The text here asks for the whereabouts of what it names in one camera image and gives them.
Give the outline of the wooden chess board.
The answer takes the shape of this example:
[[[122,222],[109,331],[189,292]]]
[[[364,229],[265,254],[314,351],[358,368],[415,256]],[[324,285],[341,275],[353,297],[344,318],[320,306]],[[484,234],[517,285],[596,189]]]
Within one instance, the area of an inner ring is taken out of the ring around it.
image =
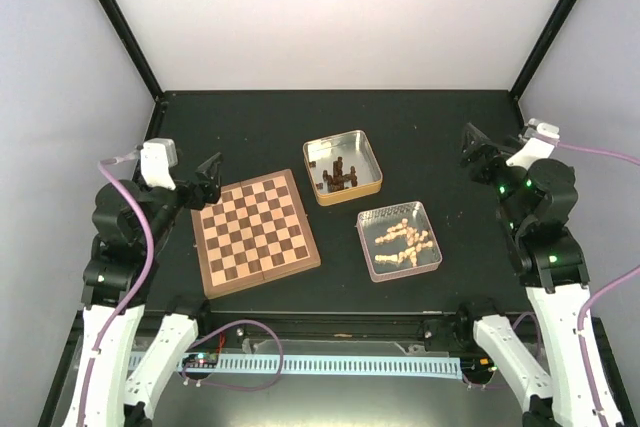
[[[224,186],[191,212],[204,294],[220,298],[321,265],[289,169]]]

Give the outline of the gold tin box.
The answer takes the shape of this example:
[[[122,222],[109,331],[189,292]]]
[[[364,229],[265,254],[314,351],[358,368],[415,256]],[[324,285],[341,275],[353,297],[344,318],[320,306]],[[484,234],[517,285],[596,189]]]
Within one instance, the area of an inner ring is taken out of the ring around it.
[[[381,190],[384,176],[363,130],[310,140],[302,150],[320,206],[344,203]]]

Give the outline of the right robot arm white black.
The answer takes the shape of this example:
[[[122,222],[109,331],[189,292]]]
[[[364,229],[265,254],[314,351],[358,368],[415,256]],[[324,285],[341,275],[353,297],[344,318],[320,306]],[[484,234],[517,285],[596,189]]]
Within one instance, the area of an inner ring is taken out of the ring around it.
[[[598,349],[585,256],[567,222],[578,201],[573,167],[553,158],[558,127],[530,120],[507,145],[471,123],[460,163],[490,186],[510,262],[524,287],[545,365],[518,338],[490,300],[460,306],[457,343],[481,349],[520,404],[525,426],[621,426],[624,423]]]

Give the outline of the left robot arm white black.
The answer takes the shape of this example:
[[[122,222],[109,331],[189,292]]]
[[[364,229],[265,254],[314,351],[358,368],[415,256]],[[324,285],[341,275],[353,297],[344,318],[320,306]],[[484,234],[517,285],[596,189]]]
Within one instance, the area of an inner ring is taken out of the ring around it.
[[[159,264],[176,218],[200,211],[221,197],[221,154],[203,162],[189,180],[172,187],[119,181],[100,162],[107,179],[96,194],[92,222],[97,234],[83,273],[82,353],[67,426],[150,426],[171,374],[187,349],[207,344],[215,323],[208,302],[176,297],[136,368],[129,360]]]

